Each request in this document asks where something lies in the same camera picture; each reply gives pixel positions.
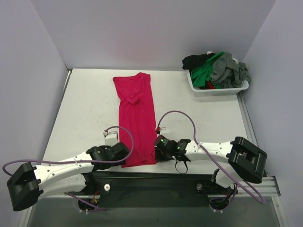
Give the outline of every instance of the zip tie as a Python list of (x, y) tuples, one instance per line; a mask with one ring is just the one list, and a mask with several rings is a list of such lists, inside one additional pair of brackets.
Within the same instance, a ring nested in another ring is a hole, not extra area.
[(78, 166), (78, 162), (77, 162), (77, 159), (75, 157), (72, 157), (74, 160), (75, 160), (75, 163), (76, 163), (76, 166), (77, 166), (77, 170), (79, 169), (79, 166)]

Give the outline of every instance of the white wall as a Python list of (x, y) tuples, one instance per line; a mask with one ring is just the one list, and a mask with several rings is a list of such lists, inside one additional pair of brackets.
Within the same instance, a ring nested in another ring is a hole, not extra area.
[(290, 226), (303, 223), (303, 1), (277, 0), (244, 61), (245, 103)]
[[(0, 166), (41, 158), (59, 107), (67, 69), (29, 0), (1, 1)], [(0, 226), (15, 227), (0, 171)]]
[(32, 0), (68, 68), (180, 70), (208, 50), (243, 59), (276, 0)]

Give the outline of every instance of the pink t-shirt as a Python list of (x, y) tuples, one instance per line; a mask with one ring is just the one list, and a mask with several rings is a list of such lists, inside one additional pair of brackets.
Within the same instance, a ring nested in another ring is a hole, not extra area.
[[(119, 125), (128, 129), (134, 139), (133, 153), (122, 167), (155, 164), (152, 152), (157, 135), (151, 76), (140, 72), (132, 77), (114, 77), (113, 81), (121, 100)], [(129, 135), (119, 130), (119, 136), (130, 150), (132, 142)]]

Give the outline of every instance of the pile of clothes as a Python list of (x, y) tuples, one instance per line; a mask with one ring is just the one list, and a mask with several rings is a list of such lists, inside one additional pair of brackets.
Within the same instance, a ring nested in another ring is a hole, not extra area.
[(242, 87), (242, 81), (251, 82), (245, 63), (228, 52), (190, 55), (182, 63), (182, 68), (190, 72), (193, 86), (200, 89)]

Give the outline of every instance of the gray floor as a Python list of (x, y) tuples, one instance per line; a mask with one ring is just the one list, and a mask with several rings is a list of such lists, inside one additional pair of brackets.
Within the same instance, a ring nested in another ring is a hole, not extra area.
[(210, 208), (116, 208), (101, 213), (79, 213), (73, 198), (45, 198), (31, 213), (27, 227), (277, 227), (276, 213), (270, 198), (261, 205), (241, 197), (223, 214)]

